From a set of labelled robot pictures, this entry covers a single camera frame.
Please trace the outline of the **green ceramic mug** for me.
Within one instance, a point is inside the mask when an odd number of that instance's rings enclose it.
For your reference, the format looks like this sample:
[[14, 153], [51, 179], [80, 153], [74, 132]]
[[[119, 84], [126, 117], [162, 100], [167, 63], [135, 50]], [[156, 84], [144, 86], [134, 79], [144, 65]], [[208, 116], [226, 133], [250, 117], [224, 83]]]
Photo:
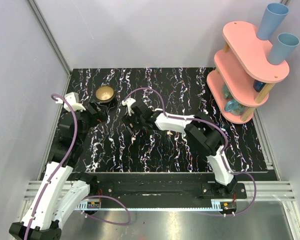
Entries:
[[233, 96], [225, 83], [222, 86], [222, 95], [224, 99], [233, 99]]

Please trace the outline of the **pink three-tier shelf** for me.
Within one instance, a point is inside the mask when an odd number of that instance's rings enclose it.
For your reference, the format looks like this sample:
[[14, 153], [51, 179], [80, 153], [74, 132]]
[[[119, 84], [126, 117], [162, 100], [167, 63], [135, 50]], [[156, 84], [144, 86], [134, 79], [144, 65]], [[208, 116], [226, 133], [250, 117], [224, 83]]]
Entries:
[[[258, 39], [257, 30], [254, 24], [246, 21], [227, 23], [222, 30], [225, 46], [215, 53], [216, 69], [207, 76], [208, 87], [221, 114], [235, 124], [250, 121], [255, 109], [268, 100], [274, 85], [283, 81], [290, 72], [286, 61], [279, 65], [268, 62], [267, 56], [273, 45], [269, 40]], [[260, 92], [253, 88], [255, 80], [265, 83]], [[242, 115], [225, 111], [228, 100], [223, 98], [224, 84], [233, 98], [246, 106]]]

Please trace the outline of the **aluminium frame rail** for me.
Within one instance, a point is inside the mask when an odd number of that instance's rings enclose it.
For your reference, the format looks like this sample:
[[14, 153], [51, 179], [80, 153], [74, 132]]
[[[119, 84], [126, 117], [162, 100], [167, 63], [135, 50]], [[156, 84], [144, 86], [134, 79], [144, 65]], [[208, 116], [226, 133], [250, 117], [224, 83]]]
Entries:
[[26, 0], [31, 12], [33, 13], [35, 19], [37, 20], [43, 34], [45, 35], [48, 43], [50, 44], [54, 54], [56, 55], [59, 63], [61, 64], [63, 70], [68, 76], [71, 76], [72, 70], [69, 64], [66, 61], [66, 58], [62, 54], [61, 49], [59, 48], [57, 41], [55, 40], [52, 31], [50, 30], [47, 21], [44, 18], [43, 13], [41, 12], [37, 2], [35, 0]]

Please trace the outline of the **gold patterned ceramic bowl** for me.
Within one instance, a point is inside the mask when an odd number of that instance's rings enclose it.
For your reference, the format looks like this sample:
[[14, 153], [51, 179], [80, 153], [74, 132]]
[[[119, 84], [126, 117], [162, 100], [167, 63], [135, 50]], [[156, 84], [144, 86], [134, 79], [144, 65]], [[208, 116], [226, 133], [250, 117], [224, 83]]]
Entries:
[[96, 90], [95, 96], [101, 103], [109, 103], [113, 100], [115, 91], [111, 86], [105, 85]]

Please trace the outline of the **blue patterned mug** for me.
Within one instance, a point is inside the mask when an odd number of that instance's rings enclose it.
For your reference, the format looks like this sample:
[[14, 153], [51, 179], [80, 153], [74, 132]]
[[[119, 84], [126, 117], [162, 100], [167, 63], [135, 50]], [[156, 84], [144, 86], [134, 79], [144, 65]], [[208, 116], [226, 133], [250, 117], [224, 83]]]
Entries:
[[225, 104], [224, 110], [234, 116], [241, 116], [245, 112], [246, 106], [235, 99], [231, 99]]

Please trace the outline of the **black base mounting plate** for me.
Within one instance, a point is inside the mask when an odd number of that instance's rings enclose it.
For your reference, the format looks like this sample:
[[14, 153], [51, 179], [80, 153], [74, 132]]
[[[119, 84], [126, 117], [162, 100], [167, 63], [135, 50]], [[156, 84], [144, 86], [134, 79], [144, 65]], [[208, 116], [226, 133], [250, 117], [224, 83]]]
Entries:
[[98, 173], [88, 196], [119, 200], [130, 211], [218, 211], [221, 202], [246, 200], [243, 183], [217, 183], [213, 173]]

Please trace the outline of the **blue cup front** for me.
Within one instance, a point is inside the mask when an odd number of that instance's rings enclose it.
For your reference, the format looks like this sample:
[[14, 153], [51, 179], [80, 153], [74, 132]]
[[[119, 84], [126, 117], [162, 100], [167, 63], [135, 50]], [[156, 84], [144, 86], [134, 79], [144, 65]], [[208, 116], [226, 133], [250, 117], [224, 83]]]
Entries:
[[299, 44], [300, 40], [296, 35], [287, 32], [280, 33], [269, 52], [268, 62], [272, 65], [281, 64]]

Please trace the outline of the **dark blue object on shelf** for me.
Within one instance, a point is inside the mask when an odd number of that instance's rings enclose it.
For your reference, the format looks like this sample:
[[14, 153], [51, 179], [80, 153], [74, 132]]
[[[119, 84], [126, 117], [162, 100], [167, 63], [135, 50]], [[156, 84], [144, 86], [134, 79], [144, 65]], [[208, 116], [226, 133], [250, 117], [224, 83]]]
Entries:
[[261, 81], [258, 81], [258, 80], [254, 80], [254, 83], [253, 83], [253, 88], [256, 92], [260, 92], [262, 90], [262, 88], [265, 86], [265, 83], [264, 82], [261, 82]]

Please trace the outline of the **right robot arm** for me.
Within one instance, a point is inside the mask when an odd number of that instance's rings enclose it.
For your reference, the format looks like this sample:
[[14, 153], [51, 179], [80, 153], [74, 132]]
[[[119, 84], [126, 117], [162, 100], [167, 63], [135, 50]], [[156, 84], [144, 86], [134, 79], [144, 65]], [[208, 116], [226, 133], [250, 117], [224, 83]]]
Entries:
[[159, 108], [151, 110], [144, 102], [133, 98], [123, 100], [121, 103], [127, 110], [122, 121], [130, 132], [145, 128], [185, 134], [188, 145], [206, 157], [210, 163], [218, 195], [226, 199], [234, 194], [237, 180], [225, 155], [228, 140], [208, 115], [203, 112], [195, 115], [164, 113]]

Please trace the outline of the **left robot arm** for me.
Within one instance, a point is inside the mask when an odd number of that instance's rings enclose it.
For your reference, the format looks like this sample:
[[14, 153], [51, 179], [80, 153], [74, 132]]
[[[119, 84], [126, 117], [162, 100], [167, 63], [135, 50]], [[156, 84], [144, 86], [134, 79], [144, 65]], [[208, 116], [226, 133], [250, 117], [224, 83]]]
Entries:
[[83, 153], [90, 129], [108, 119], [107, 108], [90, 101], [84, 110], [65, 111], [57, 126], [45, 175], [29, 210], [9, 233], [17, 240], [58, 240], [67, 219], [84, 197], [98, 193], [97, 177], [80, 172], [74, 185], [61, 197], [65, 182]]

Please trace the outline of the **blue cup rear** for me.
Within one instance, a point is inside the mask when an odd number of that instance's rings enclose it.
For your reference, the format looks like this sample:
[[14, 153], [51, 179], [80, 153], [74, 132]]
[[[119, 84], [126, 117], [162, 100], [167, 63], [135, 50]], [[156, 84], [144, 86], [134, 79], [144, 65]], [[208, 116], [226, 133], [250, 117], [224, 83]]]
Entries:
[[282, 3], [268, 4], [256, 34], [257, 38], [263, 41], [269, 40], [289, 11], [289, 8]]

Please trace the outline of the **blue cup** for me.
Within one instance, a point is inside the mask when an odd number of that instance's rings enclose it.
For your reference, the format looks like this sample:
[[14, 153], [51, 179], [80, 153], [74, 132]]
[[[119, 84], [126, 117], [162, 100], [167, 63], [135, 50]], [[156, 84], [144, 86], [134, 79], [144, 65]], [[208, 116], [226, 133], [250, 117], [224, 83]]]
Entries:
[[263, 41], [269, 40], [289, 11], [289, 8], [282, 3], [268, 4], [256, 34], [257, 38]]
[[299, 44], [300, 40], [296, 35], [287, 32], [280, 33], [269, 52], [268, 62], [272, 65], [281, 64]]

